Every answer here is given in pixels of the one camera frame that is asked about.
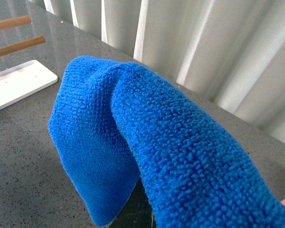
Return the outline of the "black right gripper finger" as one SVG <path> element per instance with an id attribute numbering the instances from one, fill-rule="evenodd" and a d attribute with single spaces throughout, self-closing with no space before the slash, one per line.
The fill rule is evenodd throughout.
<path id="1" fill-rule="evenodd" d="M 154 228 L 155 219 L 145 194 L 141 178 L 138 179 L 126 205 L 113 221 L 113 228 Z"/>

